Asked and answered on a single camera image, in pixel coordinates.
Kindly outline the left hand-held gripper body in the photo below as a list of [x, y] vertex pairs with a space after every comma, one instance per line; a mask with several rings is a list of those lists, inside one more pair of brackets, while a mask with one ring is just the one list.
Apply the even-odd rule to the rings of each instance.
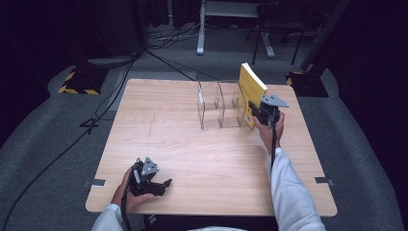
[[157, 165], [148, 157], [142, 161], [137, 158], [132, 165], [132, 172], [130, 173], [129, 187], [134, 196], [141, 195], [143, 191], [159, 189], [157, 183], [152, 182], [152, 178], [158, 172]]

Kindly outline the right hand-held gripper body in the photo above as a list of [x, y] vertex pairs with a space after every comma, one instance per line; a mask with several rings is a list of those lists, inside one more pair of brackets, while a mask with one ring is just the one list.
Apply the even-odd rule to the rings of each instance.
[[277, 95], [264, 94], [260, 99], [258, 108], [258, 120], [267, 126], [274, 125], [280, 117], [279, 108], [289, 108], [290, 105], [279, 98]]

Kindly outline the yellow book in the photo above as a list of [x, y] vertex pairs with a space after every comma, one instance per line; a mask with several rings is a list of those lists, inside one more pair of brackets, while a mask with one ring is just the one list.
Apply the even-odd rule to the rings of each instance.
[[250, 127], [254, 127], [252, 110], [249, 103], [256, 107], [260, 105], [261, 97], [267, 92], [268, 87], [259, 79], [248, 63], [241, 64], [239, 78], [240, 94], [237, 106], [242, 114], [243, 120]]

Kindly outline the clear acrylic divider rack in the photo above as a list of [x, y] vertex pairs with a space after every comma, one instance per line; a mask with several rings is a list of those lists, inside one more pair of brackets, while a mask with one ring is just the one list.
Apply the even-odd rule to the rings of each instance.
[[197, 107], [202, 130], [245, 126], [245, 103], [237, 81], [199, 81]]

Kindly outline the person's right hand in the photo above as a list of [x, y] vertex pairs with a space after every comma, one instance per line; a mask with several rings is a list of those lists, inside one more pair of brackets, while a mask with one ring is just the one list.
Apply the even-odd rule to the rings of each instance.
[[272, 154], [276, 147], [280, 147], [280, 140], [284, 131], [284, 120], [285, 114], [281, 112], [275, 126], [276, 134], [273, 134], [271, 128], [260, 123], [257, 117], [254, 118], [255, 127], [259, 130], [260, 137], [269, 154]]

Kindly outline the grey tape strip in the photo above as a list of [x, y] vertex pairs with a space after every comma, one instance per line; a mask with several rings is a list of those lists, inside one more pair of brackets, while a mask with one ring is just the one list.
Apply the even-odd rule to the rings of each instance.
[[317, 184], [327, 184], [329, 187], [333, 187], [335, 184], [332, 179], [326, 177], [315, 177]]
[[92, 186], [103, 187], [105, 186], [106, 180], [104, 179], [92, 179], [92, 180], [85, 180], [82, 184], [84, 188], [91, 188]]

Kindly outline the black yellow striped stand base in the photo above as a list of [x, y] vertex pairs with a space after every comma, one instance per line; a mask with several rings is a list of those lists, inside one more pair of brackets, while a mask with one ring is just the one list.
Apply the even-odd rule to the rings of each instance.
[[327, 97], [328, 92], [320, 78], [308, 72], [291, 71], [286, 74], [286, 84], [298, 97]]
[[98, 67], [90, 70], [73, 68], [66, 76], [59, 93], [100, 94], [108, 72], [108, 69]]

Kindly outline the person's torso white clothing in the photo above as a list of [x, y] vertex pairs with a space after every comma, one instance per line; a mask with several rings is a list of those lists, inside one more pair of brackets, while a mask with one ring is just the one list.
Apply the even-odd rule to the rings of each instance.
[[189, 229], [187, 231], [247, 231], [247, 230], [234, 227], [208, 226], [202, 228]]

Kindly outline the grey slanted stand beam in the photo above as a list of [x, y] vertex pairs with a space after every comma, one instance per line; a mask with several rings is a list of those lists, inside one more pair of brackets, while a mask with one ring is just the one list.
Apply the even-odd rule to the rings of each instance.
[[338, 21], [341, 19], [350, 2], [351, 0], [340, 1], [339, 5], [336, 7], [333, 14], [329, 17], [328, 22], [325, 24], [321, 33], [317, 37], [317, 40], [314, 43], [313, 47], [310, 49], [305, 59], [302, 61], [300, 65], [301, 70], [307, 71], [310, 66], [315, 67], [317, 65], [318, 59], [319, 57], [321, 57], [321, 53], [323, 52], [325, 43], [328, 41], [330, 34], [334, 30]]

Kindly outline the black metal chair frame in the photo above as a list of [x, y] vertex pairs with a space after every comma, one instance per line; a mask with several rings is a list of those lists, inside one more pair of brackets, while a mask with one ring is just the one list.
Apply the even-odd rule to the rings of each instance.
[[299, 39], [293, 52], [291, 64], [294, 64], [300, 43], [306, 30], [300, 16], [300, 3], [298, 0], [265, 0], [256, 8], [256, 21], [250, 29], [245, 40], [248, 40], [253, 32], [256, 33], [255, 47], [252, 63], [255, 64], [259, 39], [262, 33], [284, 33], [283, 40], [288, 40], [290, 34], [299, 33]]

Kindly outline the white desk frame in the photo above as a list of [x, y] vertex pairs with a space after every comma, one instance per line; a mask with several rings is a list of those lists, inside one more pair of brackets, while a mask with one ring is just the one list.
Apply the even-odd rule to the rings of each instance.
[[199, 23], [197, 46], [196, 46], [196, 54], [198, 56], [201, 56], [204, 54], [206, 17], [208, 16], [227, 16], [227, 17], [256, 18], [258, 6], [259, 6], [259, 3], [201, 0], [200, 11], [199, 11], [200, 23]]

